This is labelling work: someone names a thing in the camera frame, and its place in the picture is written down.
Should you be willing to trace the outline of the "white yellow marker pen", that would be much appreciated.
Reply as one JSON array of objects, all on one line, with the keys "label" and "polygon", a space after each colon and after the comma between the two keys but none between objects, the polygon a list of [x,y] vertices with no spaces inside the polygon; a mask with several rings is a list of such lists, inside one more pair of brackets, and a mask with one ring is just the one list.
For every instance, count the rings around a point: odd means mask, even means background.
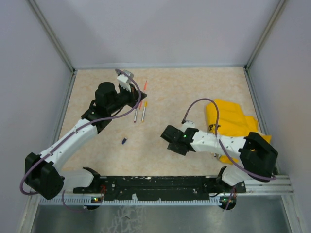
[{"label": "white yellow marker pen", "polygon": [[142,117],[141,117],[141,122],[144,122],[145,119],[145,113],[146,113],[146,108],[143,107],[143,112],[142,112]]}]

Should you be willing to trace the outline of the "orange pen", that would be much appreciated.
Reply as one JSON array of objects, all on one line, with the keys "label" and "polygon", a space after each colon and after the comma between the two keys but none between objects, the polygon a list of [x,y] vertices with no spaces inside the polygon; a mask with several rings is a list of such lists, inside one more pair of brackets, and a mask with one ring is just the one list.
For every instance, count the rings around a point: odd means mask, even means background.
[{"label": "orange pen", "polygon": [[143,91],[142,91],[142,94],[141,94],[141,100],[140,100],[138,109],[141,109],[142,101],[143,101],[143,99],[145,98],[146,88],[147,88],[147,80],[145,81],[145,84],[144,84],[144,88],[143,88]]}]

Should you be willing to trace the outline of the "white purple marker pen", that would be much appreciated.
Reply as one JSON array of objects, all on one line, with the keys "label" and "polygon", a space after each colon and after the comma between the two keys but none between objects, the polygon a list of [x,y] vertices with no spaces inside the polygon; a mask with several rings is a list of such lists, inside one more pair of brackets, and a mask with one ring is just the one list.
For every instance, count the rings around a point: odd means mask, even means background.
[{"label": "white purple marker pen", "polygon": [[137,122],[137,117],[138,117],[138,108],[135,109],[135,114],[134,114],[134,123]]}]

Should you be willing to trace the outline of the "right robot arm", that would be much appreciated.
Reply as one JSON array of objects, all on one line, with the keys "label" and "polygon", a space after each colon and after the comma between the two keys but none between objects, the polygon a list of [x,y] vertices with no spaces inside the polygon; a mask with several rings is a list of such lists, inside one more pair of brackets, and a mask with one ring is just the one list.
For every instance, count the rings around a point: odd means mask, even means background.
[{"label": "right robot arm", "polygon": [[228,158],[232,165],[225,167],[217,180],[217,186],[223,192],[246,180],[265,183],[276,180],[274,168],[278,152],[258,133],[234,137],[191,127],[180,130],[169,125],[161,138],[168,142],[168,150],[181,155],[189,151],[209,152]]}]

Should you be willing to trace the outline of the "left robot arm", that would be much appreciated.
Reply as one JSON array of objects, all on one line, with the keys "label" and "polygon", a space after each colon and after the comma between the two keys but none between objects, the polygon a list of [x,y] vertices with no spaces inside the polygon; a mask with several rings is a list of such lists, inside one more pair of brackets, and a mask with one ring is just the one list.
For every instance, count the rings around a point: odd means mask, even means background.
[{"label": "left robot arm", "polygon": [[67,134],[40,154],[30,153],[25,158],[25,175],[19,187],[21,193],[28,194],[23,189],[24,184],[33,189],[33,195],[40,194],[47,200],[69,189],[98,191],[101,180],[96,171],[87,167],[63,171],[63,166],[84,143],[97,136],[113,119],[120,118],[119,112],[125,106],[136,109],[146,96],[133,84],[123,87],[120,83],[117,92],[113,83],[101,83],[89,109]]}]

